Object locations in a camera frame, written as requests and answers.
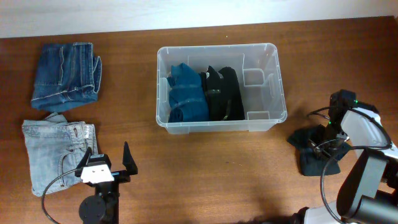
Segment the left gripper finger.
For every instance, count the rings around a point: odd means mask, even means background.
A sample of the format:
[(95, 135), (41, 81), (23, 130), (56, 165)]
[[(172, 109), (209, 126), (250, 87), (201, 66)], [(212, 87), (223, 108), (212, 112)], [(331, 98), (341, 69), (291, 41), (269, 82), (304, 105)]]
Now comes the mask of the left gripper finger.
[(78, 165), (76, 167), (75, 177), (81, 176), (83, 168), (86, 166), (88, 159), (90, 158), (91, 155), (92, 155), (92, 148), (88, 147), (83, 158), (81, 159), (81, 161), (78, 163)]
[(137, 165), (131, 155), (131, 151), (130, 151), (127, 141), (124, 142), (122, 164), (126, 168), (126, 171), (129, 175), (138, 174), (138, 168), (137, 168)]

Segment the small black garment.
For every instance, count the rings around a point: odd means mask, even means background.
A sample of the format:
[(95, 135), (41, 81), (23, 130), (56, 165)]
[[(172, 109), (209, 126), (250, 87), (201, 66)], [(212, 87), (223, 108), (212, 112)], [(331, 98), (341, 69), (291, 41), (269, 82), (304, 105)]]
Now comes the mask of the small black garment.
[[(287, 142), (298, 150), (298, 164), (301, 174), (304, 176), (320, 176), (328, 160), (317, 158), (313, 150), (308, 146), (310, 132), (313, 131), (315, 127), (316, 126), (310, 126), (298, 129), (287, 139)], [(325, 174), (335, 175), (338, 173), (340, 173), (340, 167), (338, 166), (338, 161), (334, 160), (326, 169)]]

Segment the light blue jeans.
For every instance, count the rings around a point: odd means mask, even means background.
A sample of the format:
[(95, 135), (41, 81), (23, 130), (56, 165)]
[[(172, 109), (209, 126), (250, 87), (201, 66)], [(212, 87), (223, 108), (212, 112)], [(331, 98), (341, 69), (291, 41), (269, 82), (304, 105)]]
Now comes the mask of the light blue jeans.
[(40, 121), (24, 120), (22, 124), (29, 157), (32, 193), (40, 197), (65, 190), (81, 182), (68, 174), (50, 184), (56, 177), (75, 169), (88, 147), (98, 153), (95, 126), (84, 121), (69, 122), (62, 114), (52, 113)]

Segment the dark blue garment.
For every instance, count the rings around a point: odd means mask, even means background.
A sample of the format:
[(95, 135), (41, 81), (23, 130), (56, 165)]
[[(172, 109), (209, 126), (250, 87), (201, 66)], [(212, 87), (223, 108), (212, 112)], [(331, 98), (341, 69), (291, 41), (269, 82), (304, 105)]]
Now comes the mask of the dark blue garment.
[(171, 66), (170, 123), (209, 121), (208, 103), (202, 88), (201, 76), (185, 63)]

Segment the black garment with logo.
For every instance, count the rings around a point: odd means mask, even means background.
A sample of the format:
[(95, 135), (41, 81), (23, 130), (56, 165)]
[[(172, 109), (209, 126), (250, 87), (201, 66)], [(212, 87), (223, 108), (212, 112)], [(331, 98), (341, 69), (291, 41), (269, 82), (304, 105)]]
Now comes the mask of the black garment with logo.
[(208, 66), (199, 73), (211, 121), (244, 120), (244, 106), (236, 72), (231, 67), (216, 71)]

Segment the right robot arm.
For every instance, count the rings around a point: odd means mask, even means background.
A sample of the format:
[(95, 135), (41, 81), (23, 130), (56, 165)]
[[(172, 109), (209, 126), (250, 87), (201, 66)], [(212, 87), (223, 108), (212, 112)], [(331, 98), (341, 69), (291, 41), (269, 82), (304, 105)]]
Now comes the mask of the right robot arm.
[[(348, 90), (330, 96), (326, 126), (296, 130), (288, 142), (299, 152), (304, 176), (320, 177), (323, 206), (304, 207), (289, 223), (397, 223), (397, 146), (382, 127), (375, 106)], [(325, 177), (340, 172), (350, 151), (358, 156), (334, 202), (325, 196)]]

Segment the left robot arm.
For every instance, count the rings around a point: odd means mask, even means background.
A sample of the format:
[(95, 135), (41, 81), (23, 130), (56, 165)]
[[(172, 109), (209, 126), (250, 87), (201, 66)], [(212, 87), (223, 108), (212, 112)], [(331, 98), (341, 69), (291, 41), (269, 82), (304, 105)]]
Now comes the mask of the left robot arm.
[(77, 165), (75, 176), (95, 189), (95, 193), (82, 201), (79, 216), (83, 224), (113, 224), (119, 222), (119, 185), (131, 181), (138, 168), (127, 142), (124, 143), (122, 164), (124, 170), (111, 171), (106, 154), (94, 155), (89, 147)]

